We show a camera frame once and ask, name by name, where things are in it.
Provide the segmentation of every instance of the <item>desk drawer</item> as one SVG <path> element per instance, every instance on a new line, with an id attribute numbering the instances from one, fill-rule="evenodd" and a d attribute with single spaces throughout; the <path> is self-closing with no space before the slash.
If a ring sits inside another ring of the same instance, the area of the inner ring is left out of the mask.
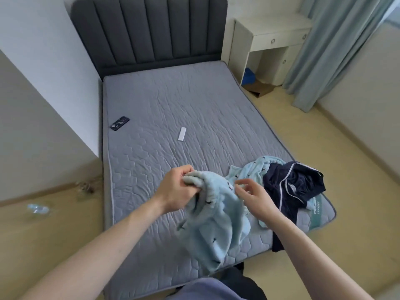
<path id="1" fill-rule="evenodd" d="M 276 34 L 255 35 L 250 51 L 268 50 L 284 46 L 303 44 L 310 29 L 286 31 Z"/>

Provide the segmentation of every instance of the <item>person's leg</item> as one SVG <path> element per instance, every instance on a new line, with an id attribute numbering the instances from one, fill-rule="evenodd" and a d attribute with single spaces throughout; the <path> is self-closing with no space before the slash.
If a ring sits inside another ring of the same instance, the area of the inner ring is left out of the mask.
<path id="1" fill-rule="evenodd" d="M 220 281 L 246 300 L 267 300 L 263 290 L 252 279 L 243 276 L 244 263 L 227 268 Z"/>

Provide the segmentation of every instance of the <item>gray headboard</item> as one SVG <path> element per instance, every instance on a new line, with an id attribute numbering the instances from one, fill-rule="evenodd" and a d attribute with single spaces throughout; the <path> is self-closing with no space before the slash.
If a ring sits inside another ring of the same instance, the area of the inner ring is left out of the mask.
<path id="1" fill-rule="evenodd" d="M 100 77 L 221 59 L 226 0 L 76 0 L 71 19 Z"/>

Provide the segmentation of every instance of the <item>gray quilted mattress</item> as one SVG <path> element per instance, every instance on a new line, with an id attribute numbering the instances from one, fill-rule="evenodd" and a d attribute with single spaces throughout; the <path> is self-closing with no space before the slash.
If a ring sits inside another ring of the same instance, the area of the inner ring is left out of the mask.
<path id="1" fill-rule="evenodd" d="M 104 184 L 106 228 L 126 217 L 157 189 L 172 167 L 227 175 L 259 156 L 292 161 L 222 61 L 139 71 L 104 79 Z M 122 116 L 119 130 L 109 126 Z M 178 141 L 186 127 L 184 141 Z M 320 226 L 336 212 L 324 197 Z M 184 211 L 159 218 L 143 235 L 106 287 L 111 300 L 143 297 L 206 275 L 174 235 Z M 232 249 L 225 266 L 265 252 L 272 231 L 249 215 L 249 236 Z M 309 230 L 310 212 L 299 211 L 298 226 Z"/>

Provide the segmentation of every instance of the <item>beige floor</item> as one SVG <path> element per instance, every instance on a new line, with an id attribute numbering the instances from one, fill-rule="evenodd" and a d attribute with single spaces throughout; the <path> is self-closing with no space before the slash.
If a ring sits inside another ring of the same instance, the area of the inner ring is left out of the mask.
<path id="1" fill-rule="evenodd" d="M 281 88 L 254 98 L 293 155 L 325 175 L 338 215 L 310 237 L 374 294 L 400 278 L 400 186 L 318 110 L 305 114 L 291 101 Z M 1 300 L 16 298 L 101 231 L 100 190 L 86 200 L 72 189 L 35 201 L 52 205 L 53 213 L 32 219 L 26 202 L 0 208 Z M 269 299 L 309 299 L 285 252 L 267 252 L 245 265 Z"/>

